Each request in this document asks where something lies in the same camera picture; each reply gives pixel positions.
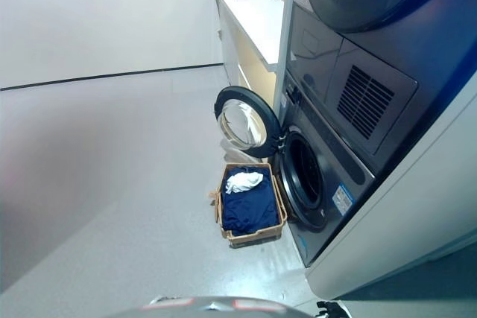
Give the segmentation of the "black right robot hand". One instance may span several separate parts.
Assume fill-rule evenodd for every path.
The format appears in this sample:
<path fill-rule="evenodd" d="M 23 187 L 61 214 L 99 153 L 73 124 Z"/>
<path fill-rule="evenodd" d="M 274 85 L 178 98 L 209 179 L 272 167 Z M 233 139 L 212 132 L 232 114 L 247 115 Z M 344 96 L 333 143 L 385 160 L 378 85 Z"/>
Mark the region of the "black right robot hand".
<path fill-rule="evenodd" d="M 315 317 L 320 318 L 351 318 L 350 312 L 338 301 L 316 302 L 318 313 Z"/>

